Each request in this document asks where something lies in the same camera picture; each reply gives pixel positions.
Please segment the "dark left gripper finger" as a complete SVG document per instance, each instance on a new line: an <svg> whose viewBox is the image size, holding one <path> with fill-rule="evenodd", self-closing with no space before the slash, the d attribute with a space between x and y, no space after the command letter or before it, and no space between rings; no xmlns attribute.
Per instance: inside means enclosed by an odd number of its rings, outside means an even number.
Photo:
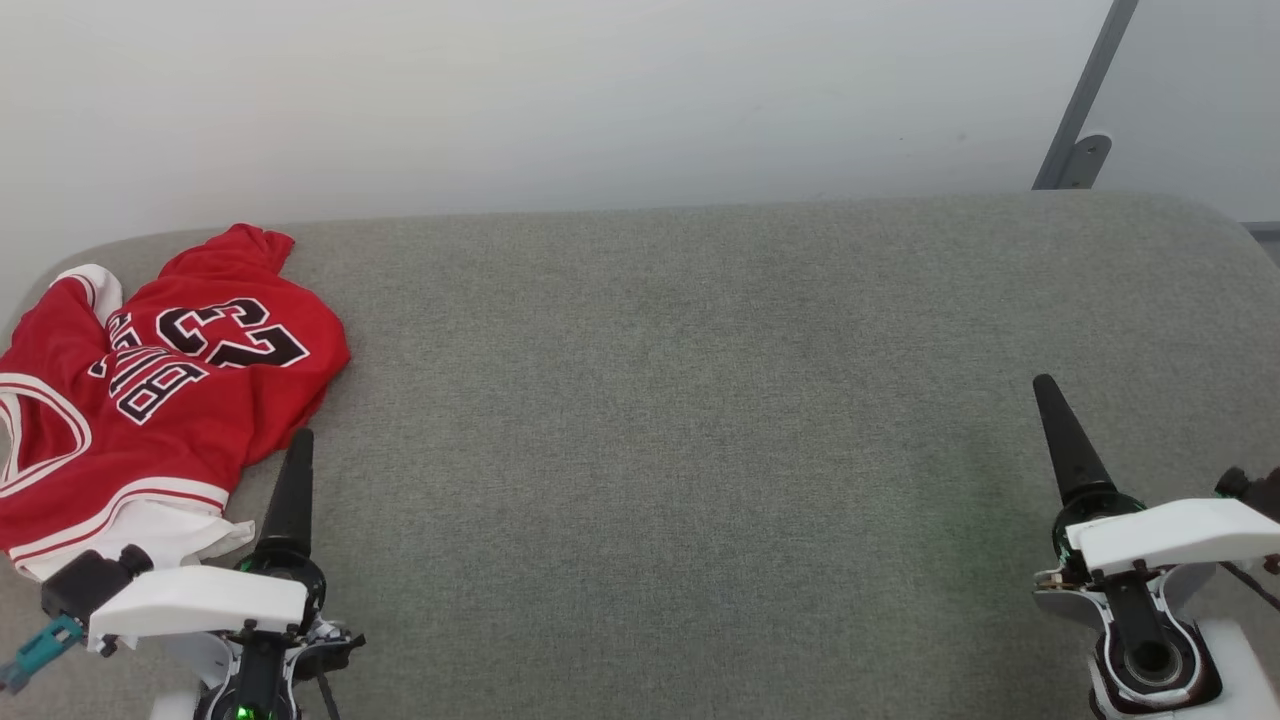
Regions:
<svg viewBox="0 0 1280 720"><path fill-rule="evenodd" d="M293 546L287 538L287 452L271 493L268 511L259 533L256 550L259 552L292 552Z"/></svg>
<svg viewBox="0 0 1280 720"><path fill-rule="evenodd" d="M287 452L287 538L294 551L312 552L314 432L297 430Z"/></svg>

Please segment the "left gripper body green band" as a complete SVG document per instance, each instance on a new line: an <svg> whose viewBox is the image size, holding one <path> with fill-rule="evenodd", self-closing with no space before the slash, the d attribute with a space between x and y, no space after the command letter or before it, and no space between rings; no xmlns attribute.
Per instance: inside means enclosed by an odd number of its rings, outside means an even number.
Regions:
<svg viewBox="0 0 1280 720"><path fill-rule="evenodd" d="M366 646L361 634L323 615L326 578L302 544L256 548L234 571L225 642L227 691L293 691L308 682L329 691L329 676Z"/></svg>

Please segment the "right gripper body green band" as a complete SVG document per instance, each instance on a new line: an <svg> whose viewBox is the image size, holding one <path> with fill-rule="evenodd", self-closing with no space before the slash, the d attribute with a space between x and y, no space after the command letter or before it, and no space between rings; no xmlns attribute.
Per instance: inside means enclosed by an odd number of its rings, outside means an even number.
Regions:
<svg viewBox="0 0 1280 720"><path fill-rule="evenodd" d="M1036 606L1083 626L1164 626L1161 514L1112 486L1071 489L1051 530L1059 565L1036 577Z"/></svg>

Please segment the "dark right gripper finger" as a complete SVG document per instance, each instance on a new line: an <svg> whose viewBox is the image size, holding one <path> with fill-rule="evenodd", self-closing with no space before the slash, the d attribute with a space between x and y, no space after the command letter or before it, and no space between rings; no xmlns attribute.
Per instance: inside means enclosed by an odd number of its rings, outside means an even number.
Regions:
<svg viewBox="0 0 1280 720"><path fill-rule="evenodd" d="M1051 375L1041 377L1041 425L1061 497L1115 491L1100 455Z"/></svg>
<svg viewBox="0 0 1280 720"><path fill-rule="evenodd" d="M1092 443L1055 378L1037 375L1033 392L1059 495L1066 505L1092 483Z"/></svg>

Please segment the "red basketball jersey white trim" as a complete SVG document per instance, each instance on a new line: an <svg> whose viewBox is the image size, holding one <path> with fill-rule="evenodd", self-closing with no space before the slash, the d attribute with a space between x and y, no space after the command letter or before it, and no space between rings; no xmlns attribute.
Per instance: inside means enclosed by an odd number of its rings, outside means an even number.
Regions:
<svg viewBox="0 0 1280 720"><path fill-rule="evenodd" d="M349 361L340 319L282 274L294 241L237 224L124 295L59 274L0 354L0 552L46 580L92 550L160 568L237 550L225 507Z"/></svg>

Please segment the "grey fabric sofa cushion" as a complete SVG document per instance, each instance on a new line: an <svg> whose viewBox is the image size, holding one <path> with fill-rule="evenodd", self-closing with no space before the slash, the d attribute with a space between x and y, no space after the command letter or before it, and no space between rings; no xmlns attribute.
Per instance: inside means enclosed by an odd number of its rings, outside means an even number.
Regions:
<svg viewBox="0 0 1280 720"><path fill-rule="evenodd" d="M1094 720L1055 377L1148 503L1280 465L1280 266L1036 192L289 225L342 720Z"/></svg>

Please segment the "grey metal bracket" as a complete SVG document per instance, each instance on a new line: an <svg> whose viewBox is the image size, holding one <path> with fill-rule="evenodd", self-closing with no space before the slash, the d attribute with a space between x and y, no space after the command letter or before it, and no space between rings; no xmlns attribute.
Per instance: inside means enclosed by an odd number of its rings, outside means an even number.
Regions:
<svg viewBox="0 0 1280 720"><path fill-rule="evenodd" d="M1066 155L1055 181L1056 190L1092 190L1112 147L1106 133L1080 138Z"/></svg>

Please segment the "grey metal post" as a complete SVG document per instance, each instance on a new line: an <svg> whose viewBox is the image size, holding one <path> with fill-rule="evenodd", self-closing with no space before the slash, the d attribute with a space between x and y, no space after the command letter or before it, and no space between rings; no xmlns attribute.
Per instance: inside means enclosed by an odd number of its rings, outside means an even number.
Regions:
<svg viewBox="0 0 1280 720"><path fill-rule="evenodd" d="M1050 147L1041 163L1033 190L1087 190L1094 176L1071 179L1070 169L1076 146L1097 99L1105 77L1117 54L1139 0L1111 0L1107 15L1093 42L1089 56L1062 113Z"/></svg>

